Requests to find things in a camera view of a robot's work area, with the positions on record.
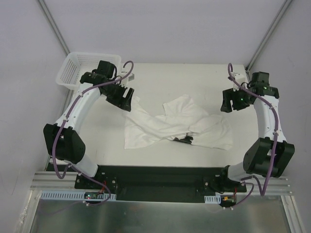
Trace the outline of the white t shirt robot print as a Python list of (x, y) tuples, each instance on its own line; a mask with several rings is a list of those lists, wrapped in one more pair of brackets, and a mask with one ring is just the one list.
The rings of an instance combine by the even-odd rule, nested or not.
[(161, 140), (221, 150), (233, 147), (228, 120), (221, 115), (209, 114), (189, 95), (164, 103), (163, 115), (149, 114), (137, 96), (132, 98), (131, 107), (125, 115), (125, 149), (145, 148)]

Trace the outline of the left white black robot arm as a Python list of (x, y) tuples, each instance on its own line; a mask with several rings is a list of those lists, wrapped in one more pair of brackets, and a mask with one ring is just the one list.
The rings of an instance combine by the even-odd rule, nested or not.
[(54, 124), (45, 125), (46, 147), (58, 178), (63, 179), (66, 175), (57, 168), (56, 161), (60, 160), (67, 164), (64, 170), (71, 167), (86, 176), (86, 183), (91, 188), (97, 189), (102, 185), (99, 166), (86, 155), (86, 145), (79, 132), (89, 110), (100, 96), (105, 96), (107, 102), (124, 111), (131, 111), (134, 89), (122, 84), (131, 74), (128, 71), (120, 76), (113, 63), (101, 60), (96, 69), (81, 76), (76, 95), (62, 116)]

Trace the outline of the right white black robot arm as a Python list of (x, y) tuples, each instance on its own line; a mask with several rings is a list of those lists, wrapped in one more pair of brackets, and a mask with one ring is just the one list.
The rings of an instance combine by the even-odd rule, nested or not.
[(238, 81), (238, 73), (228, 68), (233, 88), (223, 91), (221, 111), (231, 113), (253, 105), (258, 122), (258, 139), (245, 153), (243, 161), (226, 166), (216, 179), (223, 191), (230, 191), (239, 182), (256, 175), (263, 176), (261, 188), (267, 188), (270, 178), (279, 178), (294, 155), (293, 144), (287, 142), (281, 128), (278, 105), (279, 92), (269, 84), (269, 73), (255, 72), (247, 84)]

